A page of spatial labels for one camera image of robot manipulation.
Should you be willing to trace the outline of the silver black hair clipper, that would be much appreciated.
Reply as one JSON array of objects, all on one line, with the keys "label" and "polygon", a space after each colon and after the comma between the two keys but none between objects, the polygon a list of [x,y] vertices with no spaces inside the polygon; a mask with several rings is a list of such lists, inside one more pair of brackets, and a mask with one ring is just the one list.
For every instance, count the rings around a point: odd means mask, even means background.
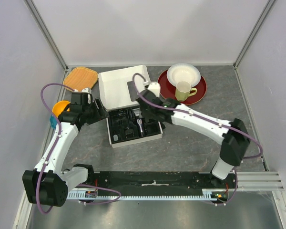
[{"label": "silver black hair clipper", "polygon": [[135,108],[133,110],[134,112],[134,115],[135,115],[135,123],[137,124],[138,126],[138,129],[139,129],[139,133],[141,136],[144,135],[144,131],[143,131],[143,116],[141,115],[141,111],[139,108]]}]

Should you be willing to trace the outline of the black guard comb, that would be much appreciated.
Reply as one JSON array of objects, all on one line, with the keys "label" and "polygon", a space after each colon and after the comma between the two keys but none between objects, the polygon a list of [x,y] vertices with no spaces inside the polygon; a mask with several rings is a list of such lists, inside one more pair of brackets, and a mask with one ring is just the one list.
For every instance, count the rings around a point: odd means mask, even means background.
[{"label": "black guard comb", "polygon": [[124,133],[125,133],[125,138],[126,139],[130,139],[130,138],[134,137],[134,130],[133,129],[126,129],[124,131]]}]

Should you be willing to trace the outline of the white cardboard box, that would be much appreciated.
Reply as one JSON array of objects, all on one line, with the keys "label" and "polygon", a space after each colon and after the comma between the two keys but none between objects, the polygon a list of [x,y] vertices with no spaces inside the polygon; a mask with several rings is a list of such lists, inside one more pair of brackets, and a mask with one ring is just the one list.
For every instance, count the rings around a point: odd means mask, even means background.
[{"label": "white cardboard box", "polygon": [[135,81],[132,77],[135,73],[141,74],[146,80],[150,80],[147,67],[138,65],[118,70],[99,73],[100,98],[107,112],[128,107],[139,107],[136,101],[138,91],[144,89],[144,79],[137,76]]}]

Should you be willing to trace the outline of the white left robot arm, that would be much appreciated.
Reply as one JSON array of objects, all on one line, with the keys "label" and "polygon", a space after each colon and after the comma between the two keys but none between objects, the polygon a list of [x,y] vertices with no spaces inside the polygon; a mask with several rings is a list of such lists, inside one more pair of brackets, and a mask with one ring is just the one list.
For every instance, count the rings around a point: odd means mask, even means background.
[{"label": "white left robot arm", "polygon": [[79,184],[84,187],[94,185],[91,165],[75,164],[66,173],[62,173],[62,165],[82,126],[94,124],[107,116],[100,99],[94,99],[88,91],[72,93],[71,102],[58,116],[59,123],[41,160],[22,176],[30,203],[61,207],[68,193]]}]

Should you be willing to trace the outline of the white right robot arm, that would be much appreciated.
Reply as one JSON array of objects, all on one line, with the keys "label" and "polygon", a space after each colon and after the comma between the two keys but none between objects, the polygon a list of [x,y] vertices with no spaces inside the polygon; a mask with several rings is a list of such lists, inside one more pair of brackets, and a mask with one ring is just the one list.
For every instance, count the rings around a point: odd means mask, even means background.
[{"label": "white right robot arm", "polygon": [[150,90],[138,94],[142,115],[146,119],[186,127],[214,140],[221,146],[220,156],[209,175],[211,186],[218,188],[226,182],[229,172],[241,164],[250,145],[246,127],[240,119],[230,122],[197,112],[174,99],[162,101]]}]

